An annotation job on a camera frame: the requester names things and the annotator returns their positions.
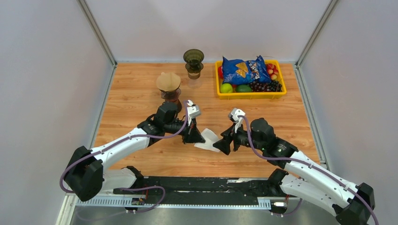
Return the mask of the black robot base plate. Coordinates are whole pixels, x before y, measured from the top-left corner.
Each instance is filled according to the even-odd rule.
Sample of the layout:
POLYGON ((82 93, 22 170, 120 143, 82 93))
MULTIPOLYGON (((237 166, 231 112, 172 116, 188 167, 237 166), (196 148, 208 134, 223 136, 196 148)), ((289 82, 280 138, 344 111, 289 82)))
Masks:
POLYGON ((113 193, 140 195, 146 203, 178 205, 256 205, 259 197, 286 198, 277 185, 260 178, 149 176, 139 178, 130 191, 116 188, 113 193))

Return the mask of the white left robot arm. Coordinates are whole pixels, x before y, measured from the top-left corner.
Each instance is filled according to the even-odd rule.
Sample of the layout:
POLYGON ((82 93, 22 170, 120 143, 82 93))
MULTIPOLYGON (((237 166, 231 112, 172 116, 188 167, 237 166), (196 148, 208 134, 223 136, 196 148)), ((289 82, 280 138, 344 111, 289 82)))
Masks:
POLYGON ((201 111, 197 104, 187 100, 183 105, 184 118, 178 119, 177 106, 163 102, 157 112, 150 115, 127 134, 99 147, 77 148, 60 177, 60 187, 74 193, 86 202, 98 193, 126 188, 132 194, 143 190, 144 182, 133 167, 111 170, 110 167, 130 154, 144 150, 162 139, 181 136, 182 142, 204 143, 197 128, 196 118, 201 111))

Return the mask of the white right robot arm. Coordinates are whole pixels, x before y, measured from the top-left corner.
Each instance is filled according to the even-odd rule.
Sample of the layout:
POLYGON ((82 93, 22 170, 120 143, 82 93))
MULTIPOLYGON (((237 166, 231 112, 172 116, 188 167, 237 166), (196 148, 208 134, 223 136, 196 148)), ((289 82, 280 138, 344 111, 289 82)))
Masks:
POLYGON ((273 195, 299 197, 335 217, 341 225, 366 225, 374 213, 374 190, 366 183, 347 181, 316 164, 296 146, 275 135, 264 118, 249 122, 245 116, 233 119, 233 125, 213 143, 224 154, 250 147, 253 152, 277 169, 270 175, 269 192, 273 195))

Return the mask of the brown paper coffee filter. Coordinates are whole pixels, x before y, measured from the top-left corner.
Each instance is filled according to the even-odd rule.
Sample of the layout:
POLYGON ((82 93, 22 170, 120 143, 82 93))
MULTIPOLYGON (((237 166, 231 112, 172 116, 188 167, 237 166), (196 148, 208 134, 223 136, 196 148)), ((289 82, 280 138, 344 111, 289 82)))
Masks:
POLYGON ((164 92, 175 91, 180 87, 181 77, 173 72, 162 72, 156 79, 156 87, 164 92))

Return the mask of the white paper sheet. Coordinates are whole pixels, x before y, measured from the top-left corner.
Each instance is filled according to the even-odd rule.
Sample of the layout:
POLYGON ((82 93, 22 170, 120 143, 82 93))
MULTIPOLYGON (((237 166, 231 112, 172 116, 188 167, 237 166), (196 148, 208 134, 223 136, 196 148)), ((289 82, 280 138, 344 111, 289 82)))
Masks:
POLYGON ((204 143, 195 143, 194 147, 200 148, 203 150, 210 150, 213 152, 220 152, 219 149, 217 149, 213 146, 213 144, 216 143, 217 141, 219 141, 220 139, 212 130, 205 128, 201 132, 201 136, 204 138, 205 142, 204 143))

